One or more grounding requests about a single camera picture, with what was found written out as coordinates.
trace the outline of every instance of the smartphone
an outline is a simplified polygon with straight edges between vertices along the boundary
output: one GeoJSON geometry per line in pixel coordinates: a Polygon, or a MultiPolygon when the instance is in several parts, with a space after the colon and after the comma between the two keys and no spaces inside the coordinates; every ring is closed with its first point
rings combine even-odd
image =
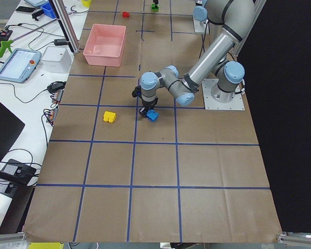
{"type": "Polygon", "coordinates": [[[16,11],[17,12],[24,12],[24,13],[32,13],[35,11],[36,8],[26,7],[26,6],[19,6],[16,11]]]}

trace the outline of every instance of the white desk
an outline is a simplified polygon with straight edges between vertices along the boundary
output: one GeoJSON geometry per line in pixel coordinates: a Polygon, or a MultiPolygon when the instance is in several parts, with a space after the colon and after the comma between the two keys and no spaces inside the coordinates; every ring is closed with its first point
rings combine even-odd
{"type": "MultiPolygon", "coordinates": [[[[70,12],[70,7],[72,5],[75,5],[75,10],[77,12],[83,12],[87,9],[82,6],[81,2],[78,0],[63,0],[65,6],[67,7],[67,12],[70,12]]],[[[21,0],[19,6],[28,6],[28,3],[21,0]]],[[[74,27],[75,33],[77,38],[79,39],[82,33],[82,29],[84,26],[84,22],[86,19],[87,13],[75,13],[69,15],[69,18],[72,22],[72,25],[74,27]]],[[[39,21],[35,21],[32,19],[31,14],[26,13],[18,13],[14,12],[11,18],[9,19],[7,25],[13,25],[18,23],[29,23],[29,24],[37,24],[38,26],[41,26],[52,19],[43,15],[39,17],[39,21]]],[[[32,29],[36,28],[36,26],[31,26],[24,24],[24,26],[30,27],[32,29]]],[[[13,30],[12,36],[10,39],[14,39],[16,37],[19,37],[20,35],[23,35],[30,30],[24,29],[22,27],[18,26],[11,26],[11,30],[13,30]]],[[[51,34],[57,34],[63,36],[62,30],[60,29],[60,26],[58,22],[53,22],[49,24],[48,26],[44,27],[44,31],[51,33],[51,34]]],[[[40,33],[34,32],[16,42],[14,42],[11,46],[12,50],[15,48],[24,48],[29,49],[28,43],[32,41],[35,37],[37,37],[40,33]]],[[[49,34],[42,34],[41,37],[37,40],[35,40],[33,43],[31,43],[31,48],[38,49],[42,47],[43,45],[54,41],[54,39],[63,38],[58,36],[53,36],[49,34]]],[[[6,61],[6,59],[9,57],[10,52],[7,51],[5,55],[0,58],[0,61],[6,61]]],[[[37,95],[42,90],[46,89],[46,87],[54,82],[54,81],[66,81],[68,78],[69,72],[65,74],[60,73],[49,73],[45,70],[44,66],[40,63],[37,66],[37,69],[32,73],[30,78],[23,84],[19,83],[13,83],[16,88],[16,95],[24,100],[28,101],[32,99],[35,95],[37,95]]],[[[33,161],[36,163],[42,164],[45,152],[46,152],[46,140],[45,140],[45,133],[43,129],[43,125],[41,123],[41,116],[43,114],[43,109],[50,108],[51,105],[51,98],[49,92],[43,92],[40,96],[38,96],[35,100],[28,104],[23,104],[19,100],[17,100],[14,97],[13,94],[13,87],[10,85],[0,85],[0,102],[3,103],[11,112],[13,112],[20,120],[22,120],[25,123],[25,127],[21,133],[21,135],[18,137],[14,145],[11,149],[17,149],[22,148],[26,149],[31,152],[33,155],[33,161]]],[[[44,124],[46,128],[47,138],[49,139],[52,127],[50,124],[47,124],[44,119],[44,124]]],[[[30,162],[31,156],[22,150],[15,150],[11,153],[8,153],[4,158],[3,161],[8,161],[9,159],[15,159],[20,162],[30,162]]],[[[29,185],[33,185],[36,183],[37,178],[32,178],[29,185]]],[[[0,205],[0,224],[3,220],[3,217],[5,216],[5,213],[10,205],[10,201],[5,198],[5,201],[0,202],[2,203],[0,205]]]]}

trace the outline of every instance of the pink plastic bin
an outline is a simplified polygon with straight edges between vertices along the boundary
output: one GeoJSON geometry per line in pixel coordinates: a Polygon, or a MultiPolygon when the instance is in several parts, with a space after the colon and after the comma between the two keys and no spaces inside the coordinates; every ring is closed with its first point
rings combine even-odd
{"type": "Polygon", "coordinates": [[[94,24],[84,48],[89,65],[121,65],[125,45],[125,26],[94,24]]]}

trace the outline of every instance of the brown paper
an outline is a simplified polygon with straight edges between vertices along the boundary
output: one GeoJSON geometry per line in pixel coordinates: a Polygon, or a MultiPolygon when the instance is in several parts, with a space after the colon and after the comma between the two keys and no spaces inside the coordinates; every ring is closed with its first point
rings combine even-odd
{"type": "Polygon", "coordinates": [[[174,108],[159,89],[159,119],[137,113],[141,74],[174,64],[182,77],[201,48],[194,1],[160,1],[156,13],[151,3],[91,4],[85,28],[126,26],[122,64],[75,56],[24,231],[32,242],[275,242],[281,227],[245,97],[245,111],[216,112],[203,109],[202,90],[174,108]]]}

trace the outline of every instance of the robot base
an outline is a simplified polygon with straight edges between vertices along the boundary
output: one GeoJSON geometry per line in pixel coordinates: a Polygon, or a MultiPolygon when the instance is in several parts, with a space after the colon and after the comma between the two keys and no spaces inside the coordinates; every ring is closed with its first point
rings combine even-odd
{"type": "Polygon", "coordinates": [[[245,110],[241,94],[236,94],[231,102],[220,103],[211,96],[212,87],[218,79],[204,79],[202,81],[205,110],[245,110]]]}

